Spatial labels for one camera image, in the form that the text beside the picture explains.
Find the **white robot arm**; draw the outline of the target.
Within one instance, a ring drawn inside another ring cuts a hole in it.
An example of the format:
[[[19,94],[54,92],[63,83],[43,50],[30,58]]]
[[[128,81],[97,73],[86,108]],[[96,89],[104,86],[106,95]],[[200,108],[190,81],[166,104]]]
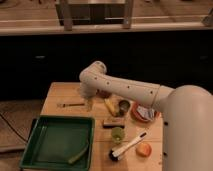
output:
[[[178,88],[108,76],[101,61],[79,74],[80,94],[107,91],[163,114],[162,171],[213,171],[213,94],[184,85]]]

